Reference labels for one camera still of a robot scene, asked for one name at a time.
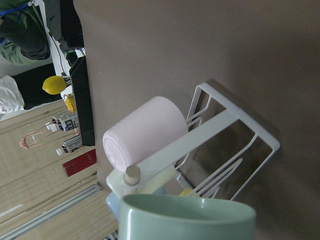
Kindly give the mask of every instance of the bottle cap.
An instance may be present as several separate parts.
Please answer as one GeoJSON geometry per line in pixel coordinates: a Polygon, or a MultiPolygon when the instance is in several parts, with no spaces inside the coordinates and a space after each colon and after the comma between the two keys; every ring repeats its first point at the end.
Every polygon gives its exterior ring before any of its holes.
{"type": "Polygon", "coordinates": [[[51,124],[52,124],[52,122],[47,122],[45,125],[46,125],[46,128],[48,129],[48,130],[51,130],[51,124]]]}
{"type": "Polygon", "coordinates": [[[62,151],[61,148],[57,148],[55,151],[56,151],[56,154],[58,154],[59,156],[61,156],[62,154],[64,154],[64,152],[62,151]]]}
{"type": "Polygon", "coordinates": [[[141,170],[137,165],[130,165],[125,170],[125,182],[128,185],[137,185],[140,180],[141,170]]]}
{"type": "Polygon", "coordinates": [[[52,132],[58,131],[57,125],[56,125],[55,123],[52,123],[52,124],[50,125],[50,127],[51,127],[52,132]]]}

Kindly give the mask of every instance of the cable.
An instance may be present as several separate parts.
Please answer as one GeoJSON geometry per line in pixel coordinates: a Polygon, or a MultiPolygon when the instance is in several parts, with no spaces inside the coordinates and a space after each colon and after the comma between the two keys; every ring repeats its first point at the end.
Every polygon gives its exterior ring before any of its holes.
{"type": "Polygon", "coordinates": [[[48,32],[48,33],[49,33],[49,36],[50,36],[50,38],[52,39],[52,41],[53,41],[53,43],[54,43],[54,45],[55,45],[56,50],[58,51],[59,58],[60,58],[60,65],[61,65],[61,68],[62,68],[62,71],[63,71],[64,75],[66,76],[67,74],[66,74],[66,72],[65,72],[65,70],[64,70],[64,67],[62,66],[62,58],[61,58],[61,55],[60,55],[60,51],[59,51],[59,49],[58,49],[58,46],[57,46],[57,44],[56,44],[56,41],[54,40],[54,37],[52,36],[51,32],[48,32]]]}
{"type": "Polygon", "coordinates": [[[83,48],[79,48],[78,50],[82,53],[82,56],[86,56],[83,49],[84,49],[84,47],[83,48]]]}

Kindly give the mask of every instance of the cup drying rack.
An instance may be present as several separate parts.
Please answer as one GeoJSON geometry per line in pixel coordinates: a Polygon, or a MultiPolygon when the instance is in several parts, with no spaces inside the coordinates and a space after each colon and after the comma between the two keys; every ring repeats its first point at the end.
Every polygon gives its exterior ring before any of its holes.
{"type": "MultiPolygon", "coordinates": [[[[235,197],[241,192],[241,190],[248,184],[248,182],[257,174],[257,172],[268,162],[268,160],[275,154],[280,148],[280,142],[271,135],[265,128],[263,128],[257,121],[255,121],[250,115],[243,111],[240,107],[235,105],[224,95],[214,89],[207,83],[202,83],[195,88],[191,106],[186,118],[187,126],[193,129],[184,136],[180,137],[176,141],[162,148],[155,154],[146,158],[142,162],[138,163],[137,166],[140,168],[140,179],[138,184],[132,186],[127,184],[125,181],[125,173],[113,170],[112,173],[106,178],[106,183],[110,189],[117,195],[118,198],[123,197],[125,190],[136,190],[145,187],[150,181],[156,176],[159,176],[168,169],[170,166],[174,166],[177,161],[181,162],[175,167],[175,173],[168,178],[164,183],[169,182],[173,178],[182,185],[186,181],[179,172],[187,161],[191,151],[198,148],[200,145],[210,140],[212,137],[219,134],[224,129],[230,127],[236,121],[244,123],[252,132],[253,137],[238,151],[233,157],[222,164],[217,170],[203,180],[198,186],[196,186],[188,196],[202,196],[204,198],[214,198],[219,191],[220,185],[231,176],[237,168],[243,162],[241,155],[246,152],[257,140],[260,138],[265,144],[267,144],[271,151],[267,157],[262,160],[260,165],[253,171],[248,179],[240,186],[236,193],[231,197],[230,200],[234,200],[235,197]],[[196,112],[197,106],[201,97],[201,94],[207,95],[207,103],[205,107],[196,112]],[[203,119],[203,114],[209,110],[213,100],[217,101],[224,107],[224,110],[217,115],[211,117],[208,120],[203,119]]],[[[140,193],[151,194],[156,189],[148,189],[140,193]]]]}

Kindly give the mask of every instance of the mug rim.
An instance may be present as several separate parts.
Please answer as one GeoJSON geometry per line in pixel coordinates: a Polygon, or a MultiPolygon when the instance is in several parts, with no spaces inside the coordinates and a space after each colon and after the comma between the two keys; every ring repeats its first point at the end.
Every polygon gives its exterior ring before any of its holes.
{"type": "Polygon", "coordinates": [[[125,205],[126,208],[129,207],[129,209],[131,210],[135,210],[135,211],[139,211],[143,214],[146,214],[150,217],[153,218],[161,218],[162,220],[171,220],[171,221],[181,221],[183,220],[185,223],[192,223],[192,224],[214,224],[214,225],[230,225],[230,224],[239,224],[239,223],[244,223],[244,222],[248,222],[250,220],[254,220],[257,216],[256,211],[249,205],[238,202],[238,201],[231,201],[231,200],[225,200],[225,199],[217,199],[217,198],[201,198],[201,197],[189,197],[189,196],[176,196],[176,195],[161,195],[161,194],[131,194],[131,195],[126,195],[121,199],[121,205],[125,205]],[[181,198],[181,199],[188,199],[187,201],[194,201],[194,202],[198,202],[198,201],[214,201],[214,202],[225,202],[228,204],[233,204],[233,205],[237,205],[243,209],[245,209],[245,214],[246,216],[244,216],[243,218],[238,218],[238,219],[224,219],[224,220],[220,220],[220,219],[200,219],[200,218],[184,218],[184,217],[178,217],[178,216],[168,216],[165,214],[161,214],[161,213],[156,213],[156,212],[151,212],[148,210],[145,210],[141,207],[135,206],[131,203],[127,202],[128,198],[136,198],[136,197],[141,197],[141,196],[147,196],[150,198],[181,198]]]}

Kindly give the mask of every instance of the green sweater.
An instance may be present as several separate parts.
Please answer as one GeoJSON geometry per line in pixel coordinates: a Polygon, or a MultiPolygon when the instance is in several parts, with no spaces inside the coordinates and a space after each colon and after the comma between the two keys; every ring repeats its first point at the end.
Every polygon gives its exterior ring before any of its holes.
{"type": "MultiPolygon", "coordinates": [[[[28,1],[26,0],[1,0],[0,12],[18,7],[27,2],[28,1]]],[[[5,17],[13,20],[14,22],[17,22],[19,14],[20,11],[15,11],[5,15],[5,17]]],[[[41,36],[41,38],[47,41],[47,36],[44,31],[40,11],[34,5],[23,9],[23,13],[18,24],[26,28],[28,31],[36,33],[39,37],[41,36]]],[[[14,65],[30,65],[38,61],[29,59],[24,56],[21,52],[20,47],[13,44],[8,39],[2,46],[0,46],[0,55],[14,65]]]]}

